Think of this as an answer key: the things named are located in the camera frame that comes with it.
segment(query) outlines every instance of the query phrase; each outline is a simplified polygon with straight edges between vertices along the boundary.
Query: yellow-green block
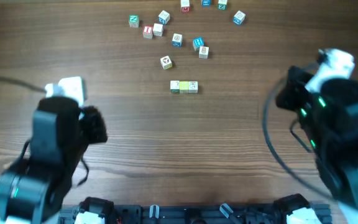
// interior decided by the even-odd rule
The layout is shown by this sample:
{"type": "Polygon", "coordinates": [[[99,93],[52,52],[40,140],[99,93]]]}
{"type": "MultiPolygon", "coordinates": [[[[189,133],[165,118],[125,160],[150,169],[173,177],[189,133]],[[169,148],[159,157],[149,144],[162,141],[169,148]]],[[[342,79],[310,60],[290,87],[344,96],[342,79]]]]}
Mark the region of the yellow-green block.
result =
{"type": "Polygon", "coordinates": [[[179,92],[180,93],[189,93],[189,82],[181,81],[179,84],[179,92]]]}

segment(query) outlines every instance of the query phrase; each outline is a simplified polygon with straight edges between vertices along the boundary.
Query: cube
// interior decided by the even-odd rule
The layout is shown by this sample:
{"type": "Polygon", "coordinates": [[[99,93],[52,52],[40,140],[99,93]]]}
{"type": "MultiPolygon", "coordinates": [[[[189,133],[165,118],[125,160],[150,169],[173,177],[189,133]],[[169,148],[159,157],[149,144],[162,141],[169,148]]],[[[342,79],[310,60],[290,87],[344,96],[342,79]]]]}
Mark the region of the cube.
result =
{"type": "Polygon", "coordinates": [[[147,39],[153,39],[153,27],[144,26],[143,28],[143,37],[147,39]]]}
{"type": "Polygon", "coordinates": [[[198,53],[198,57],[207,59],[208,52],[209,52],[209,47],[200,47],[200,52],[198,53]]]}
{"type": "Polygon", "coordinates": [[[201,0],[201,2],[203,3],[203,6],[211,6],[211,1],[212,0],[201,0]]]}
{"type": "Polygon", "coordinates": [[[188,81],[180,81],[179,93],[189,93],[189,82],[188,81]]]}
{"type": "Polygon", "coordinates": [[[227,0],[219,0],[218,9],[219,10],[226,10],[227,9],[227,0]]]}
{"type": "Polygon", "coordinates": [[[167,24],[167,22],[171,19],[169,13],[166,11],[162,11],[160,15],[158,15],[158,21],[160,21],[162,24],[167,24]]]}
{"type": "Polygon", "coordinates": [[[159,37],[162,37],[163,27],[161,24],[154,24],[153,34],[159,37]]]}
{"type": "Polygon", "coordinates": [[[238,11],[236,15],[234,15],[233,22],[237,25],[241,25],[245,18],[246,14],[241,11],[238,11]]]}
{"type": "Polygon", "coordinates": [[[199,50],[201,46],[204,46],[204,41],[202,37],[195,38],[193,40],[194,51],[199,50]]]}
{"type": "Polygon", "coordinates": [[[180,1],[180,11],[181,12],[190,12],[190,2],[189,0],[180,1]]]}
{"type": "Polygon", "coordinates": [[[169,58],[169,56],[165,56],[165,57],[162,57],[160,59],[161,61],[161,65],[162,65],[162,68],[164,70],[168,69],[168,68],[172,68],[172,61],[171,59],[169,58]]]}
{"type": "Polygon", "coordinates": [[[171,93],[179,93],[179,84],[180,81],[176,81],[176,80],[171,81],[171,93]]]}
{"type": "Polygon", "coordinates": [[[175,47],[181,47],[183,36],[181,34],[173,34],[172,45],[175,47]]]}
{"type": "Polygon", "coordinates": [[[198,82],[189,82],[189,93],[198,93],[198,82]]]}
{"type": "Polygon", "coordinates": [[[129,27],[139,27],[139,16],[137,15],[129,16],[129,27]]]}

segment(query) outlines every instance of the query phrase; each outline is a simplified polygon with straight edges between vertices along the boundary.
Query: wooden tabletop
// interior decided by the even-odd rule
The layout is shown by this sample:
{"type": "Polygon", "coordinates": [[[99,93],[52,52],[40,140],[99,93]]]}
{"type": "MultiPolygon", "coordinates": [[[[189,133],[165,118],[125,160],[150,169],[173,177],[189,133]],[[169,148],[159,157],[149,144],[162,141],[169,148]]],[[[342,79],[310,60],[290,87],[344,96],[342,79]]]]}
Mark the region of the wooden tabletop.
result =
{"type": "MultiPolygon", "coordinates": [[[[214,1],[201,7],[191,0],[188,14],[179,0],[0,4],[0,76],[41,87],[82,76],[86,105],[106,121],[109,140],[88,148],[89,179],[65,204],[87,196],[140,205],[273,202],[297,192],[327,202],[275,162],[262,134],[262,107],[289,66],[314,62],[318,49],[350,52],[358,79],[358,1],[229,0],[226,11],[214,1]],[[171,16],[163,36],[143,38],[142,26],[157,23],[162,10],[171,16]],[[238,10],[247,14],[241,26],[232,22],[238,10]],[[129,27],[131,14],[140,28],[129,27]],[[183,47],[172,46],[174,33],[183,35],[183,47]],[[209,59],[193,50],[199,36],[209,59]],[[166,55],[169,70],[160,64],[166,55]],[[199,93],[172,95],[170,80],[198,81],[199,93]]],[[[0,173],[31,137],[42,97],[0,83],[0,173]]],[[[327,192],[313,155],[288,131],[294,117],[272,105],[272,141],[296,173],[327,192]]],[[[84,173],[80,166],[75,178],[84,173]]],[[[333,216],[346,222],[335,205],[333,216]]]]}

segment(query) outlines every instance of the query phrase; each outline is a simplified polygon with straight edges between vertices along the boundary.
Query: wooden table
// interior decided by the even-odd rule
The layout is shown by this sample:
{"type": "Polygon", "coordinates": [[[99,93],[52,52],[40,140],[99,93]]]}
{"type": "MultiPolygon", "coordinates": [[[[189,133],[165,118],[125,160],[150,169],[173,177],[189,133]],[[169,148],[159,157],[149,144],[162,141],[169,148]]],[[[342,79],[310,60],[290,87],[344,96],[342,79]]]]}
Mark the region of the wooden table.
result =
{"type": "MultiPolygon", "coordinates": [[[[290,65],[313,62],[320,48],[352,53],[358,79],[358,1],[229,0],[219,11],[192,0],[189,14],[180,13],[179,0],[52,2],[0,5],[0,76],[45,86],[80,75],[86,104],[102,111],[109,141],[88,148],[89,179],[65,204],[87,196],[140,205],[272,202],[295,192],[323,200],[270,155],[262,105],[290,65]],[[128,25],[130,14],[153,25],[161,10],[171,14],[163,37],[145,39],[128,25]],[[232,23],[238,10],[247,14],[241,26],[232,23]],[[182,48],[171,45],[174,33],[183,34],[182,48]],[[207,60],[192,49],[199,36],[207,60]],[[166,55],[169,70],[160,64],[166,55]],[[170,80],[198,81],[200,92],[171,95],[170,80]]],[[[0,173],[31,137],[42,97],[0,83],[0,173]]],[[[288,131],[294,117],[272,106],[273,143],[301,177],[327,191],[313,155],[288,131]]],[[[80,167],[75,177],[84,173],[80,167]]],[[[333,216],[346,222],[335,205],[333,216]]]]}

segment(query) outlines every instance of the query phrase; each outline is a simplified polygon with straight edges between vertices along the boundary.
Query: green led light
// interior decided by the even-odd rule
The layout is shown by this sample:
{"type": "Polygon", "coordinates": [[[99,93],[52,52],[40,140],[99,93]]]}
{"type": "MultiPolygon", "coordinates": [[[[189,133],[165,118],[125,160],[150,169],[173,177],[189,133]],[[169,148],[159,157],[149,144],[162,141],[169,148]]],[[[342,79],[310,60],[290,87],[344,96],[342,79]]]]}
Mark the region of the green led light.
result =
{"type": "Polygon", "coordinates": [[[314,141],[313,141],[313,140],[310,140],[310,144],[311,144],[311,146],[313,147],[313,149],[315,149],[315,148],[316,148],[316,143],[314,143],[314,141]]]}
{"type": "Polygon", "coordinates": [[[305,111],[305,109],[303,109],[303,108],[301,108],[301,113],[302,113],[303,116],[308,115],[308,113],[307,113],[307,112],[305,111]]]}
{"type": "Polygon", "coordinates": [[[18,191],[19,191],[19,189],[16,188],[15,194],[13,195],[14,198],[16,198],[18,191]]]}
{"type": "Polygon", "coordinates": [[[320,104],[321,104],[322,107],[325,107],[325,106],[326,106],[326,102],[322,99],[321,96],[318,97],[318,101],[320,102],[320,104]]]}

